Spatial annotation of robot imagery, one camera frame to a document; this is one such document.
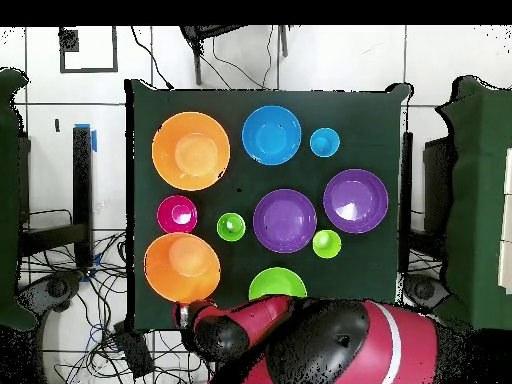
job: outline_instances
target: purple bowl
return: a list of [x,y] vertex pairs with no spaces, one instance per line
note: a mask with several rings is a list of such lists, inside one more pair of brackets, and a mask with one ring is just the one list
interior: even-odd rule
[[371,172],[347,169],[327,184],[324,209],[340,230],[352,234],[366,233],[386,216],[388,192],[382,181]]
[[267,249],[277,253],[296,252],[306,246],[315,234],[315,208],[298,191],[275,190],[256,206],[253,228]]

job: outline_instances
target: orange bowl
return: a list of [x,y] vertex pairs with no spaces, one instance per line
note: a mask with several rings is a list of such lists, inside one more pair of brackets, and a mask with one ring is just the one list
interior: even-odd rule
[[226,171],[229,139],[212,117],[178,113],[156,132],[152,155],[157,172],[168,184],[181,190],[201,190]]
[[204,240],[188,233],[169,233],[146,250],[144,273],[160,296],[173,302],[205,299],[220,281],[220,262]]

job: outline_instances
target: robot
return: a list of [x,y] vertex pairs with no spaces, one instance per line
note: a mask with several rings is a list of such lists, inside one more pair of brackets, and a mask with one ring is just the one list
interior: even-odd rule
[[472,384],[510,381],[512,336],[466,333],[373,301],[264,296],[229,310],[176,304],[187,350],[217,363],[208,384]]

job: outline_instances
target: floor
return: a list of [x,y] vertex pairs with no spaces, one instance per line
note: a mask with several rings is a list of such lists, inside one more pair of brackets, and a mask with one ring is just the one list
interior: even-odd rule
[[[216,55],[241,67],[261,84],[277,88],[277,27],[254,25],[219,36]],[[448,101],[453,80],[476,75],[501,88],[512,85],[511,26],[294,26],[288,32],[287,58],[279,55],[281,90],[382,91],[397,82],[414,87],[408,120],[403,107],[402,129],[414,134],[412,206],[413,227],[422,229],[424,143],[447,135],[447,128],[435,106]],[[78,27],[79,52],[66,53],[67,68],[102,68],[112,65],[110,27]],[[193,56],[178,27],[135,27],[140,43],[152,50],[162,75],[176,88],[197,88]],[[158,88],[165,83],[149,54],[139,47],[130,27],[117,27],[117,73],[65,73],[59,70],[58,28],[0,28],[0,67],[26,72],[30,79],[15,95],[15,106],[32,140],[30,155],[31,211],[72,209],[72,145],[75,124],[88,123],[97,131],[97,151],[93,153],[94,237],[96,240],[124,231],[125,208],[125,108],[123,79],[140,78]],[[233,66],[217,60],[212,40],[204,46],[205,59],[232,88],[257,88]],[[225,88],[217,73],[202,61],[202,88]],[[59,131],[55,120],[59,120]],[[60,225],[65,213],[33,215],[31,227]],[[97,250],[104,247],[99,242]],[[54,254],[50,260],[60,260]],[[115,248],[103,261],[122,266]],[[44,267],[31,265],[23,272],[21,284],[44,275]],[[126,280],[115,283],[122,292]],[[97,297],[89,283],[79,291],[97,322]],[[126,294],[109,294],[112,321],[124,318]],[[84,305],[76,298],[62,314],[52,312],[44,338],[44,360],[49,384],[64,384],[69,367],[88,349],[90,325]],[[195,368],[198,358],[179,347],[168,354],[167,346],[180,342],[179,333],[153,332],[146,336],[156,363],[163,369]],[[120,384],[117,378],[76,377],[74,384]],[[206,368],[193,373],[194,382],[206,379]],[[153,374],[145,381],[122,377],[125,384],[155,384]],[[156,384],[175,384],[177,378],[159,375]]]

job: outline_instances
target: green bowl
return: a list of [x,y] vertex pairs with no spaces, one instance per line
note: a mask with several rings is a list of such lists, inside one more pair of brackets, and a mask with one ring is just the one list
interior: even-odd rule
[[234,212],[225,213],[217,221],[217,234],[226,241],[240,240],[245,234],[244,219]]
[[261,271],[249,287],[249,300],[267,294],[286,294],[288,296],[306,297],[306,286],[301,278],[286,268],[268,268]]
[[334,258],[341,250],[341,238],[332,230],[320,230],[313,237],[313,251],[323,259]]

